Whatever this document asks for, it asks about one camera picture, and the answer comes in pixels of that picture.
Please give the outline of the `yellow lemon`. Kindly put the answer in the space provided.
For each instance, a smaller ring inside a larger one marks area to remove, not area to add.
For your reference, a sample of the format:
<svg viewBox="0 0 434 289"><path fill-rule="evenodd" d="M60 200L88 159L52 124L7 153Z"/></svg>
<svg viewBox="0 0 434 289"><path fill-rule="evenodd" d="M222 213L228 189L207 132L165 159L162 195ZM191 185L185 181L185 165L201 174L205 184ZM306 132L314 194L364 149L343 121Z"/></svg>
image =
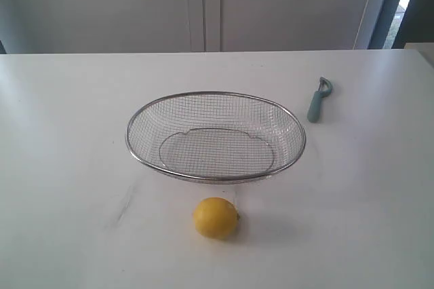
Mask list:
<svg viewBox="0 0 434 289"><path fill-rule="evenodd" d="M200 201L194 212L196 231L211 239L226 239L238 225L239 213L236 207L221 197L209 197Z"/></svg>

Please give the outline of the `teal handled peeler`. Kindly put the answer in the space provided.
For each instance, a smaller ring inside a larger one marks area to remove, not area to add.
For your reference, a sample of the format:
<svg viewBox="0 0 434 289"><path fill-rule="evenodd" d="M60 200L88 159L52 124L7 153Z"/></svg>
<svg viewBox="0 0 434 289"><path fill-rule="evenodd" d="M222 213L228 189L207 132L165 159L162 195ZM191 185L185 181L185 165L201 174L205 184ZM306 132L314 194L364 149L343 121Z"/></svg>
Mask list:
<svg viewBox="0 0 434 289"><path fill-rule="evenodd" d="M324 98L328 97L333 90L332 83L324 78L319 78L319 87L314 92L308 113L307 113L307 119L311 123L317 123L319 121L320 115L321 115L321 105Z"/></svg>

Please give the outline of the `white cabinet doors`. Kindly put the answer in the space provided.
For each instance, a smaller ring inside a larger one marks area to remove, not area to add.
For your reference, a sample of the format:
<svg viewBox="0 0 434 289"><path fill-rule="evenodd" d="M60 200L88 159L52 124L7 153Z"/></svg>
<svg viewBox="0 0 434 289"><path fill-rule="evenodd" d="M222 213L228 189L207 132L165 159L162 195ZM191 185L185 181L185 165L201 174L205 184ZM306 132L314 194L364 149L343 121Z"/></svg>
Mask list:
<svg viewBox="0 0 434 289"><path fill-rule="evenodd" d="M9 0L34 53L347 50L368 0Z"/></svg>

